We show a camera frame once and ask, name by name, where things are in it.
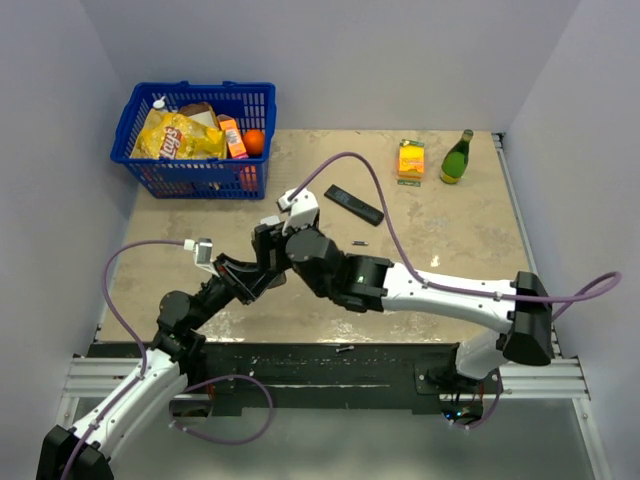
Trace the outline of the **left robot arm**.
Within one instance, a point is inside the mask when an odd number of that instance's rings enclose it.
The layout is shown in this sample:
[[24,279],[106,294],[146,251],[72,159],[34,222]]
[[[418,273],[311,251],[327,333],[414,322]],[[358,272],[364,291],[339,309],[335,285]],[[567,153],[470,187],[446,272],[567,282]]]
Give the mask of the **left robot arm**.
[[195,294],[167,293],[160,302],[158,330],[124,380],[72,426],[45,436],[39,479],[112,479],[116,462],[149,422],[182,392],[196,392],[207,380],[205,339],[198,329],[228,303],[251,303],[283,282],[289,259],[267,254],[240,262],[219,255],[213,275]]

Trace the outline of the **white remote control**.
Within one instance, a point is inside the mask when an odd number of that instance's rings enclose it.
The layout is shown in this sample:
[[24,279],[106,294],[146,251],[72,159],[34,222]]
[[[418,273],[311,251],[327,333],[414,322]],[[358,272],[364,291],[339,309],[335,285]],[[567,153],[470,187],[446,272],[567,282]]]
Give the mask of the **white remote control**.
[[281,222],[281,220],[280,220],[278,215],[268,216],[268,217],[265,217],[265,218],[260,220],[261,224],[264,224],[264,225],[267,225],[267,226],[277,225],[280,222]]

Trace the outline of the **grey remote control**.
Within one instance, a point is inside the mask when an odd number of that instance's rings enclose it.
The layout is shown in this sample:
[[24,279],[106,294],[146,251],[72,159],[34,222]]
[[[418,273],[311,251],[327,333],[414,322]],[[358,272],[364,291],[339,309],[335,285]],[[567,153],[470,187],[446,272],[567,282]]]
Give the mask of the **grey remote control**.
[[268,289],[274,289],[284,285],[287,281],[286,273],[282,272],[274,276],[272,281],[268,285]]

